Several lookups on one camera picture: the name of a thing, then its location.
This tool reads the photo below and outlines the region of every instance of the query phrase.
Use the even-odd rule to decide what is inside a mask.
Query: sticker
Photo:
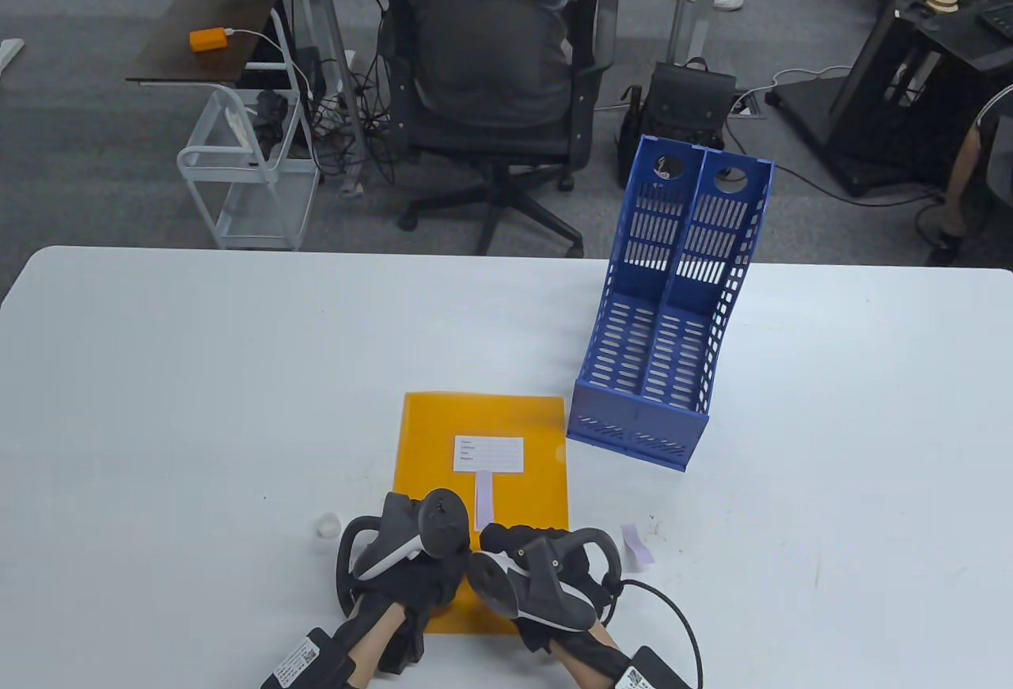
[[[524,472],[524,439],[457,436],[454,472]]]
[[[621,526],[623,531],[623,542],[626,547],[633,552],[633,556],[640,565],[649,565],[654,562],[654,555],[650,553],[650,549],[647,545],[640,540],[640,534],[637,533],[636,526],[632,523],[627,523]]]
[[[317,659],[320,648],[314,644],[309,636],[299,642],[299,646],[292,650],[292,655],[282,661],[281,665],[275,669],[275,678],[282,685],[282,689],[289,689],[299,675],[309,668],[310,663]]]
[[[630,666],[616,682],[616,689],[654,689],[654,686],[636,668]]]

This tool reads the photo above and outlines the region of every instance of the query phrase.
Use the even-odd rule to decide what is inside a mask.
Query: black backpack
[[[650,91],[643,103],[640,103],[643,90],[640,85],[630,85],[623,93],[623,100],[630,96],[630,106],[617,140],[619,186],[626,187],[629,180],[640,136],[681,140],[723,150],[721,130],[735,99],[735,77],[707,70],[706,63],[699,57],[688,64],[702,64],[703,70],[656,64],[650,77]]]

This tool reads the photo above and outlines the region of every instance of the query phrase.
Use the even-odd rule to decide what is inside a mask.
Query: paper strip
[[[650,553],[650,549],[647,545],[640,540],[640,534],[637,533],[636,526],[632,523],[628,523],[622,527],[623,530],[623,542],[626,547],[633,552],[633,556],[636,557],[636,561],[640,565],[649,565],[654,562],[654,555]]]
[[[481,531],[489,523],[495,523],[495,517],[492,506],[492,473],[478,471],[475,473],[475,530]]]

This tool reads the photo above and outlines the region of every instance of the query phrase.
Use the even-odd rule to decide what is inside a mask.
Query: mesh chair back
[[[529,128],[569,110],[574,67],[593,58],[595,2],[390,0],[388,16],[428,109],[466,125]]]

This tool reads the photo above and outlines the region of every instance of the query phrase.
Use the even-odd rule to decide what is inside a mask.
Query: blue file organizer
[[[686,469],[773,176],[770,161],[640,140],[573,388],[571,439]]]

